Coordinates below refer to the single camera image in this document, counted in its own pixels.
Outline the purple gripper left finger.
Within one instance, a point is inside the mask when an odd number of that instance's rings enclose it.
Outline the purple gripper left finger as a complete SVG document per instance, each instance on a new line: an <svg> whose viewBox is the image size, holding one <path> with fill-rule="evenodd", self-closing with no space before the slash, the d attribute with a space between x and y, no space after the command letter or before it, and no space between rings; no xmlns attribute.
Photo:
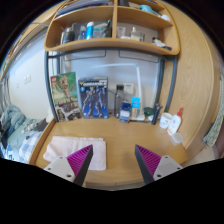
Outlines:
<svg viewBox="0 0 224 224"><path fill-rule="evenodd" d="M93 146L89 145L65 157L59 156L44 168L56 176L82 186L93 156Z"/></svg>

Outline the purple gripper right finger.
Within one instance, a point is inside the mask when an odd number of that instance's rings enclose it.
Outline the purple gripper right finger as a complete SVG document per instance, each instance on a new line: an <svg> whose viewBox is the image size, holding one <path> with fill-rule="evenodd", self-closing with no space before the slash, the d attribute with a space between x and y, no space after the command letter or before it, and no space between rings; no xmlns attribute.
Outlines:
<svg viewBox="0 0 224 224"><path fill-rule="evenodd" d="M182 166L170 156L159 156L140 145L135 145L135 157L145 184L150 184L182 169Z"/></svg>

